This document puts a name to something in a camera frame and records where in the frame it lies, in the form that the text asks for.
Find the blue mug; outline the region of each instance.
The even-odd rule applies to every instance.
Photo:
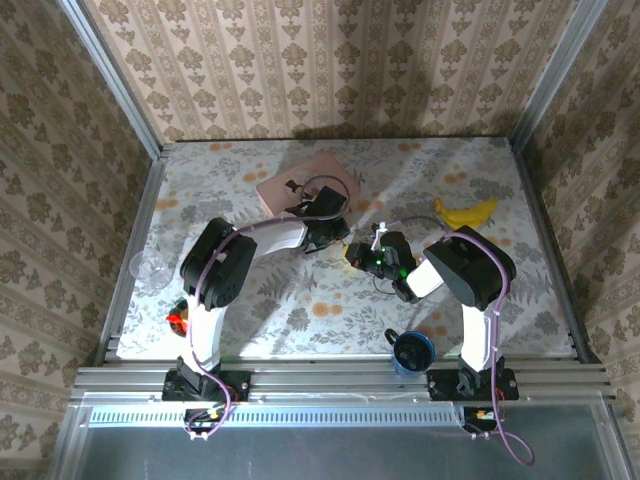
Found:
[[[400,375],[420,375],[436,357],[433,343],[423,333],[404,332],[398,335],[395,330],[387,328],[384,338],[393,346],[392,363]]]

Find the table surface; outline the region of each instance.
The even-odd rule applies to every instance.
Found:
[[[152,291],[136,282],[118,344],[125,360],[171,360],[184,339],[166,315],[183,295],[178,269],[207,222],[221,216],[236,226],[268,218],[255,187],[264,179],[332,152],[360,182],[346,215],[353,238],[373,222],[435,215],[449,208],[499,199],[478,231],[515,261],[517,278],[501,318],[506,353],[571,355],[566,322],[551,285],[515,160],[506,139],[441,138],[182,143],[172,147],[146,245],[157,247],[173,270],[171,283]],[[427,222],[402,225],[419,256],[442,235]],[[381,290],[391,286],[378,281]],[[458,351],[462,309],[446,286],[410,305],[376,291],[372,276],[343,257],[343,245],[304,255],[276,252],[254,262],[222,331],[223,355],[253,358],[389,354],[386,328],[429,335],[437,355]]]

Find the glass cup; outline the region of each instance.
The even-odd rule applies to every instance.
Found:
[[[133,256],[129,262],[129,273],[137,281],[154,290],[169,285],[173,277],[168,262],[152,247],[147,247]]]

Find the wallpaper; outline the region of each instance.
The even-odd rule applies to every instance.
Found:
[[[162,142],[501,135],[577,0],[85,0]]]
[[[526,158],[640,458],[640,2],[609,2]]]
[[[0,72],[0,477],[38,478],[150,160],[54,1],[0,2]]]

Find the toy banana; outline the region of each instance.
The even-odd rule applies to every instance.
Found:
[[[489,219],[497,205],[498,200],[490,198],[472,208],[450,210],[442,204],[440,198],[436,198],[434,202],[436,212],[438,212],[445,223],[454,230],[463,225],[468,225],[472,228],[479,227]]]

